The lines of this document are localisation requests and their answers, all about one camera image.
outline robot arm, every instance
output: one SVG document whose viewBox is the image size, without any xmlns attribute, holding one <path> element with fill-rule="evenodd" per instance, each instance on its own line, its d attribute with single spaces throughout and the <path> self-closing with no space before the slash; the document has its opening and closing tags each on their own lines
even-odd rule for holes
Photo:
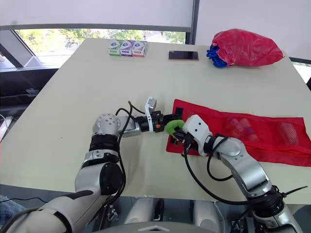
<svg viewBox="0 0 311 233">
<path fill-rule="evenodd" d="M 233 178 L 249 201 L 255 219 L 266 227 L 266 231 L 279 231 L 284 227 L 291 228 L 292 232 L 302 233 L 283 201 L 286 195 L 272 185 L 261 165 L 247 153 L 242 141 L 212 136 L 208 125 L 198 115 L 192 115 L 182 131 L 191 135 L 190 138 L 197 144 L 194 147 L 201 156 L 215 156 L 231 170 Z"/>
<path fill-rule="evenodd" d="M 156 100 L 149 98 L 146 116 L 131 116 L 123 136 L 135 136 L 146 131 L 161 132 L 169 121 L 181 119 L 177 114 L 163 115 L 160 111 L 153 111 L 155 106 Z M 0 232 L 81 232 L 106 204 L 108 197 L 121 188 L 123 174 L 118 165 L 118 137 L 127 119 L 127 116 L 113 114 L 102 114 L 97 118 L 89 152 L 75 179 L 76 193 L 51 200 L 11 226 L 4 226 Z"/>
</svg>

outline white table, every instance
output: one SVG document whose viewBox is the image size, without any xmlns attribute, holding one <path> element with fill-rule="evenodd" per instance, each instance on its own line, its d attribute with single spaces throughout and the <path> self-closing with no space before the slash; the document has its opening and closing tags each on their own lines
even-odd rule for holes
<svg viewBox="0 0 311 233">
<path fill-rule="evenodd" d="M 157 98 L 164 114 L 181 99 L 220 111 L 304 117 L 311 135 L 311 92 L 287 57 L 265 67 L 218 69 L 206 58 L 206 46 L 149 43 L 146 58 L 128 58 L 109 56 L 108 43 L 85 40 L 26 109 L 1 144 L 0 183 L 73 192 L 97 116 L 128 108 L 128 100 L 143 109 L 149 96 Z M 168 50 L 197 50 L 200 61 L 169 61 Z M 166 133 L 143 133 L 121 141 L 128 180 L 123 195 L 212 200 L 192 179 L 184 159 L 165 151 L 167 138 Z M 209 178 L 206 158 L 189 159 L 215 194 L 244 200 L 233 180 Z M 220 161 L 212 164 L 215 176 L 229 174 Z M 282 191 L 309 186 L 287 203 L 311 203 L 311 167 L 261 164 Z"/>
</svg>

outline tissue box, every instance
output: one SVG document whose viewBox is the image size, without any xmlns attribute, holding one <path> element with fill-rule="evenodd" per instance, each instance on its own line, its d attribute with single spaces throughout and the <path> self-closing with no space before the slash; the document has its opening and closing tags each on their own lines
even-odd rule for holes
<svg viewBox="0 0 311 233">
<path fill-rule="evenodd" d="M 120 47 L 121 56 L 133 57 L 132 55 L 132 47 L 134 45 L 133 40 L 124 40 Z"/>
<path fill-rule="evenodd" d="M 121 40 L 113 40 L 111 41 L 108 50 L 109 50 L 109 55 L 110 56 L 121 56 L 120 54 L 120 47 L 122 45 Z"/>
<path fill-rule="evenodd" d="M 147 41 L 135 41 L 132 47 L 133 57 L 144 57 L 147 51 Z"/>
</svg>

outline red mesh bag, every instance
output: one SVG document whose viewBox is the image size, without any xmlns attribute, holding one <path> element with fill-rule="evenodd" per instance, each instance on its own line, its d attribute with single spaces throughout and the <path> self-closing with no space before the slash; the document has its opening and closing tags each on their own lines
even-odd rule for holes
<svg viewBox="0 0 311 233">
<path fill-rule="evenodd" d="M 212 45 L 219 47 L 217 54 L 227 66 L 264 66 L 283 58 L 272 39 L 242 29 L 217 33 Z"/>
<path fill-rule="evenodd" d="M 248 153 L 258 161 L 311 166 L 311 141 L 302 117 L 263 117 L 250 114 L 226 113 L 196 104 L 175 100 L 174 113 L 183 120 L 197 114 L 216 135 L 240 139 Z M 183 147 L 169 137 L 167 152 L 182 153 Z M 189 154 L 198 155 L 190 150 Z"/>
</svg>

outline green object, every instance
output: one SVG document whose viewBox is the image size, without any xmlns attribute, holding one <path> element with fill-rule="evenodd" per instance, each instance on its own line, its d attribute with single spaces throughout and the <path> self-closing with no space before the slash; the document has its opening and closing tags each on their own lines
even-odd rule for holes
<svg viewBox="0 0 311 233">
<path fill-rule="evenodd" d="M 117 57 L 121 57 L 121 54 L 112 54 L 112 53 L 110 53 L 109 55 L 110 55 L 110 56 L 117 56 Z"/>
<path fill-rule="evenodd" d="M 174 133 L 176 133 L 175 128 L 183 128 L 185 122 L 183 120 L 172 120 L 166 125 L 166 132 L 173 136 Z"/>
</svg>

